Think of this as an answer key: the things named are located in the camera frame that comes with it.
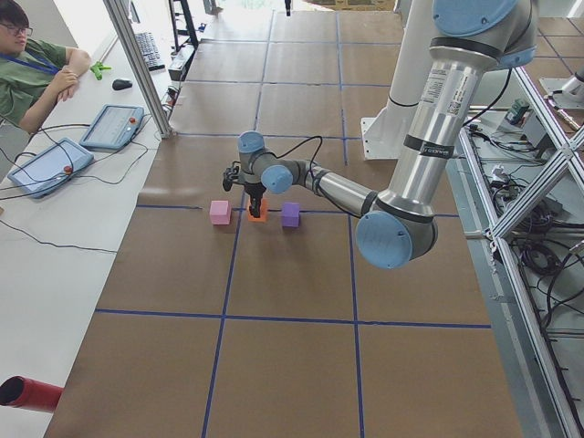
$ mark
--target orange block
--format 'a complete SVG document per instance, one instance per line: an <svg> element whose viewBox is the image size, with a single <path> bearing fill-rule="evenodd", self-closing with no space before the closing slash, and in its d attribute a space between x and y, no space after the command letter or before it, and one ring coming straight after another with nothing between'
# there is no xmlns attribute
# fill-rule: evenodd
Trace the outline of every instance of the orange block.
<svg viewBox="0 0 584 438"><path fill-rule="evenodd" d="M267 221L267 199L262 199L262 204L259 206L259 217L253 217L251 213L249 213L249 205L250 205L249 198L247 199L247 207L245 210L247 211L247 220L249 222L266 222Z"/></svg>

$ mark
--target computer mouse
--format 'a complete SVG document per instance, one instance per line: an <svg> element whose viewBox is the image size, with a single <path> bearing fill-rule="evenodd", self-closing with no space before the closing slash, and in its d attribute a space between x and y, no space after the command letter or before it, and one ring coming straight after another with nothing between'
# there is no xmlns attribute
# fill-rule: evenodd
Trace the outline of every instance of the computer mouse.
<svg viewBox="0 0 584 438"><path fill-rule="evenodd" d="M129 89L131 86L132 86L131 80L123 78L115 79L111 83L111 87L116 91L120 89Z"/></svg>

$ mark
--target green shirt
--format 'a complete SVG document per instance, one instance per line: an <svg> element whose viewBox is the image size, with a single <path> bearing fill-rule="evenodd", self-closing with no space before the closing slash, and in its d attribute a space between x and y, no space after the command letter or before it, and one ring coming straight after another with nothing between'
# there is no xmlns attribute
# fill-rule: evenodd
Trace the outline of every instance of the green shirt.
<svg viewBox="0 0 584 438"><path fill-rule="evenodd" d="M67 63L64 46L28 39L25 51L16 58L42 66L30 53L43 57L57 68ZM0 57L0 116L18 126L51 80L53 76L44 71Z"/></svg>

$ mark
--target red cylinder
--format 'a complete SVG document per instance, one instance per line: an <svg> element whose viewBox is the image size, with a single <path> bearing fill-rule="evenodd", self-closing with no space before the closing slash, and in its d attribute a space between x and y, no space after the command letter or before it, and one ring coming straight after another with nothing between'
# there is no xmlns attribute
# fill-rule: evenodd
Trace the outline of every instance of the red cylinder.
<svg viewBox="0 0 584 438"><path fill-rule="evenodd" d="M15 376L0 386L0 405L30 411L54 412L63 388Z"/></svg>

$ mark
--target blue and white device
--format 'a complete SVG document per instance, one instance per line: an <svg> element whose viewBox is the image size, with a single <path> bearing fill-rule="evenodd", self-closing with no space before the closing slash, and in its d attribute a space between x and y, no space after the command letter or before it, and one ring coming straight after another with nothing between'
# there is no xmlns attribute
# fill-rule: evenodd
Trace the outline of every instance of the blue and white device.
<svg viewBox="0 0 584 438"><path fill-rule="evenodd" d="M93 161L93 154L65 137L8 174L23 192L40 198L55 191Z"/></svg>
<svg viewBox="0 0 584 438"><path fill-rule="evenodd" d="M126 146L144 117L144 108L105 105L79 144L90 150L119 151Z"/></svg>

